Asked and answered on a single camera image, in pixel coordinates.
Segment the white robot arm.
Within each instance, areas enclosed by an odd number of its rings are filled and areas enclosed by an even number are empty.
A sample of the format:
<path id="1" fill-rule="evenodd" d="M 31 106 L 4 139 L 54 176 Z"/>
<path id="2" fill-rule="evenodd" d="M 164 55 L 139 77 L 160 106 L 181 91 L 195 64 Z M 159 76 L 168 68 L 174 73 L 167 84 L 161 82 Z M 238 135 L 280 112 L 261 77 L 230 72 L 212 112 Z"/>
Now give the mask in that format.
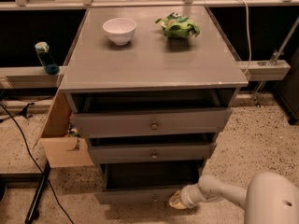
<path id="1" fill-rule="evenodd" d="M 246 189 L 202 175 L 196 184 L 177 190 L 169 199 L 175 209 L 194 208 L 220 199 L 245 211 L 244 224 L 299 224 L 299 188 L 286 177 L 263 172 Z"/>

